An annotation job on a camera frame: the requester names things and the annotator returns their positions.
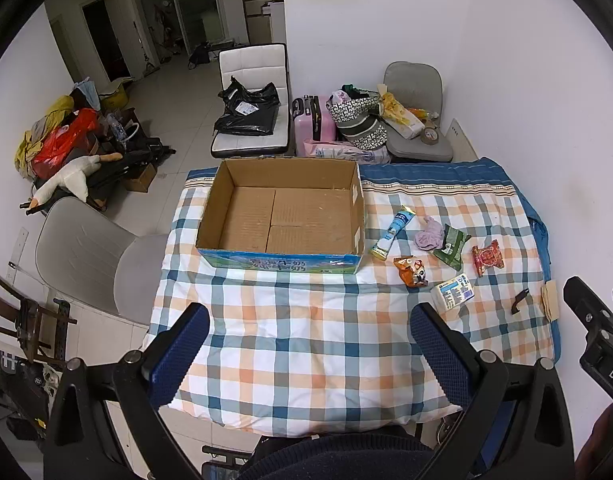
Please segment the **white blue tissue pack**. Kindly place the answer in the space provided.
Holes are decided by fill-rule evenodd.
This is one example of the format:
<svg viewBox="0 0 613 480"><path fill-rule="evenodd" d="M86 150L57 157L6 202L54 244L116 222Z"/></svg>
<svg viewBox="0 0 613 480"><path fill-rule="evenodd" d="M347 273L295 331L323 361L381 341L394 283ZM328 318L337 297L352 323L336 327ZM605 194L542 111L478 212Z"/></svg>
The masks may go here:
<svg viewBox="0 0 613 480"><path fill-rule="evenodd" d="M436 311L442 313L473 299L474 289L468 276L462 273L433 287L431 296Z"/></svg>

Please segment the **red snack packet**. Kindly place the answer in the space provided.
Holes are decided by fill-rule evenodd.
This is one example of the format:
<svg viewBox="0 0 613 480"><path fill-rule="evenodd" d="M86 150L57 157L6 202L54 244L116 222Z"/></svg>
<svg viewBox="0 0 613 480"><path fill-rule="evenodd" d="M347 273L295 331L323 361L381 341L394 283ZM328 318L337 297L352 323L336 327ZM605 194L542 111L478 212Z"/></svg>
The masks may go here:
<svg viewBox="0 0 613 480"><path fill-rule="evenodd" d="M483 278L489 269L504 269L505 267L504 255L498 240L492 240L491 244L482 248L473 246L472 258L479 278Z"/></svg>

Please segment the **green snack packet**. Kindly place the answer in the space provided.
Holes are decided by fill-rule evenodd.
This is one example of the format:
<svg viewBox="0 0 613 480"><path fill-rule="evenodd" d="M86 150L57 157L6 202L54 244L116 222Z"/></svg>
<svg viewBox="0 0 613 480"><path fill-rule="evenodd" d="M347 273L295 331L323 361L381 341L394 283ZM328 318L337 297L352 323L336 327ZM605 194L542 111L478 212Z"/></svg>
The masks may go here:
<svg viewBox="0 0 613 480"><path fill-rule="evenodd" d="M443 243L432 251L432 255L453 270L463 270L463 248L471 239L471 235L455 229L449 224L444 226Z"/></svg>

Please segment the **purple sock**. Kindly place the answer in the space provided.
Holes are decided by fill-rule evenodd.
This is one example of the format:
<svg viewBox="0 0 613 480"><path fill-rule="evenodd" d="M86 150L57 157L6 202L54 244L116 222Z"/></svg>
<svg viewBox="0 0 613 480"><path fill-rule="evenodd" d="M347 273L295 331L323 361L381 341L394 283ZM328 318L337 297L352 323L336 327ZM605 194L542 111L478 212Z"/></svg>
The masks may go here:
<svg viewBox="0 0 613 480"><path fill-rule="evenodd" d="M430 216L425 216L423 221L425 221L425 229L415 234L417 247L424 252L432 252L442 248L444 243L443 224Z"/></svg>

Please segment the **beige card stack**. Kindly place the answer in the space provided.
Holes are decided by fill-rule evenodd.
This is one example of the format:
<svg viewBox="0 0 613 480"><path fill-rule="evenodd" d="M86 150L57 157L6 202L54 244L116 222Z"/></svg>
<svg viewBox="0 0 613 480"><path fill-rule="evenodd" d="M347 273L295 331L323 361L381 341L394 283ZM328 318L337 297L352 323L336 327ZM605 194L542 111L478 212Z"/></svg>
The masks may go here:
<svg viewBox="0 0 613 480"><path fill-rule="evenodd" d="M541 286L541 308L549 323L559 320L559 294L555 280L550 280Z"/></svg>

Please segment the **black clip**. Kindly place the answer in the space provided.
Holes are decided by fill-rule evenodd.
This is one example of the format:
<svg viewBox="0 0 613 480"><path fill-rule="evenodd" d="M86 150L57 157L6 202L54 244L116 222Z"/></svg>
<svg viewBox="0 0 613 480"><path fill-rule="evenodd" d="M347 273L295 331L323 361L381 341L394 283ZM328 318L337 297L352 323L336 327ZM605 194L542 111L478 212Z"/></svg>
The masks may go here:
<svg viewBox="0 0 613 480"><path fill-rule="evenodd" d="M521 302L526 300L527 296L529 295L530 295L530 289L528 288L522 289L521 292L518 292L517 295L515 295L515 299L513 300L513 303L511 305L512 315L516 315L519 313Z"/></svg>

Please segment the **dark wooden chair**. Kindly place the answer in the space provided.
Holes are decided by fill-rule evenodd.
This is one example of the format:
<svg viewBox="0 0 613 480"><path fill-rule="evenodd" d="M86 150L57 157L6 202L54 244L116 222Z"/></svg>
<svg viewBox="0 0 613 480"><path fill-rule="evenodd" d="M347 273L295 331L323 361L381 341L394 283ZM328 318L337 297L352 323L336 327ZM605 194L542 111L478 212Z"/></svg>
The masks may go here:
<svg viewBox="0 0 613 480"><path fill-rule="evenodd" d="M78 324L78 321L70 315L71 304L67 300L54 298L52 302L56 304L57 309L49 309L18 292L1 277L0 288L18 301L18 306L15 307L0 297L0 318L15 325L13 330L0 327L0 334L16 338L30 363L37 361L58 368L63 367L67 362L68 328L70 325ZM44 318L52 318L56 323L53 342L41 341Z"/></svg>

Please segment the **grey chair near left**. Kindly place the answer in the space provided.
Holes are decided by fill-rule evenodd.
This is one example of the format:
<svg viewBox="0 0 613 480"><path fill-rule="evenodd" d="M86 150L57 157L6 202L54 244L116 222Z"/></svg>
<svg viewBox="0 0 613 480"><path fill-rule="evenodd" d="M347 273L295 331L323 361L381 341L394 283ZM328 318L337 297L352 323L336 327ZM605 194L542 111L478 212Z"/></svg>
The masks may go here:
<svg viewBox="0 0 613 480"><path fill-rule="evenodd" d="M137 236L66 197L45 219L36 270L46 285L81 304L148 325L167 241L165 234Z"/></svg>

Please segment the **grey chair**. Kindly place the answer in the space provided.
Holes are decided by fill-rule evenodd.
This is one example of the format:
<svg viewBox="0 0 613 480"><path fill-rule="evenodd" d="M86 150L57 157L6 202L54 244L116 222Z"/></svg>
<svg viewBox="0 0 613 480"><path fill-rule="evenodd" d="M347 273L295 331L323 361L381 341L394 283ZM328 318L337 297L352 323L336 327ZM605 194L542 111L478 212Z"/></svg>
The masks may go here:
<svg viewBox="0 0 613 480"><path fill-rule="evenodd" d="M46 285L81 304L148 325L167 241L165 234L137 236L66 197L45 219L36 270Z"/></svg>
<svg viewBox="0 0 613 480"><path fill-rule="evenodd" d="M387 150L395 162L450 162L454 152L440 130L443 82L431 65L396 61L385 69L385 90L402 105L388 120Z"/></svg>

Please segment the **blue long snack stick pack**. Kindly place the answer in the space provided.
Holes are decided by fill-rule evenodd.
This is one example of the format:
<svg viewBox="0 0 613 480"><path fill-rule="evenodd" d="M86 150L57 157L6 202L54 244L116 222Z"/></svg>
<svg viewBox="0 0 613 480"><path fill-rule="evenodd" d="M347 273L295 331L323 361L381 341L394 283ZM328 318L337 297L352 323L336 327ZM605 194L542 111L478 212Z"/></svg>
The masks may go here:
<svg viewBox="0 0 613 480"><path fill-rule="evenodd" d="M381 261L387 260L387 256L393 246L395 238L399 235L399 232L403 231L410 221L415 218L416 214L413 209L409 207L402 207L397 214L395 214L387 231L376 241L376 244L370 249L370 253Z"/></svg>

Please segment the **open cardboard box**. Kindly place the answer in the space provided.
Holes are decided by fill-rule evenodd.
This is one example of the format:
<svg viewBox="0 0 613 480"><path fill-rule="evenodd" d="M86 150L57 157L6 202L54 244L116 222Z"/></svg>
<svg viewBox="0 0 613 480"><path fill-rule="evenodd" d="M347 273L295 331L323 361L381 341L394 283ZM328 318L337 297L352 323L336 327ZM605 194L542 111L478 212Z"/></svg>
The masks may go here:
<svg viewBox="0 0 613 480"><path fill-rule="evenodd" d="M357 163L224 160L204 205L196 247L215 268L356 273L365 251Z"/></svg>

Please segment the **brown tape roll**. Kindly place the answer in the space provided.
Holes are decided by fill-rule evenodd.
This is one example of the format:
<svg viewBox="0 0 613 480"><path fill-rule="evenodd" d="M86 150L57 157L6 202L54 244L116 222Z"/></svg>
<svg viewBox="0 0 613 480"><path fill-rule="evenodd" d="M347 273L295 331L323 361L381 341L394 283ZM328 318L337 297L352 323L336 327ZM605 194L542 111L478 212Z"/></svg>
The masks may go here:
<svg viewBox="0 0 613 480"><path fill-rule="evenodd" d="M436 128L425 128L420 133L420 140L422 143L427 145L438 144L440 140L440 133L437 132Z"/></svg>

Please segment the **yellow white snack bag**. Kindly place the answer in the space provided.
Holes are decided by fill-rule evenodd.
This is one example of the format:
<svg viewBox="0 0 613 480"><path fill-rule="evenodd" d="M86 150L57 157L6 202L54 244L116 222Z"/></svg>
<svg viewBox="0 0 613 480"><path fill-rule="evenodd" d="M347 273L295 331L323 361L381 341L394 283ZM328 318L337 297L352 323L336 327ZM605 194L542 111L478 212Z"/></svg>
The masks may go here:
<svg viewBox="0 0 613 480"><path fill-rule="evenodd" d="M382 119L405 140L420 136L420 133L425 129L425 124L395 99L395 96L387 90L385 84L379 84L377 89Z"/></svg>

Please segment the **patterned tote bag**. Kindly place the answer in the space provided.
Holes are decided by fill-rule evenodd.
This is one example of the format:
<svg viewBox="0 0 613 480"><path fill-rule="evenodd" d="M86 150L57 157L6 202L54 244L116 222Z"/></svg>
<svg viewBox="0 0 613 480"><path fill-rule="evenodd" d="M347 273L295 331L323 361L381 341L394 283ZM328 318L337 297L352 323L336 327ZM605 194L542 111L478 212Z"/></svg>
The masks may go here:
<svg viewBox="0 0 613 480"><path fill-rule="evenodd" d="M339 90L332 93L326 107L346 142L363 151L373 151L387 144L387 128L380 116L380 96L376 91L361 91L352 98Z"/></svg>

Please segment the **pink suitcase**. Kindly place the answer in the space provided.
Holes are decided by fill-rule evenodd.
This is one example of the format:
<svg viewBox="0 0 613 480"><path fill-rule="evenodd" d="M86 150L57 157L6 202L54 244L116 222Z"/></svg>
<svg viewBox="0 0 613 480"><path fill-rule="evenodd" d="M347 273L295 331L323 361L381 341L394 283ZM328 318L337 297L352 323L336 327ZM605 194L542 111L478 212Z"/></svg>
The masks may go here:
<svg viewBox="0 0 613 480"><path fill-rule="evenodd" d="M335 121L326 106L327 96L300 96L291 103L296 150L306 156L307 142L333 142L337 137Z"/></svg>

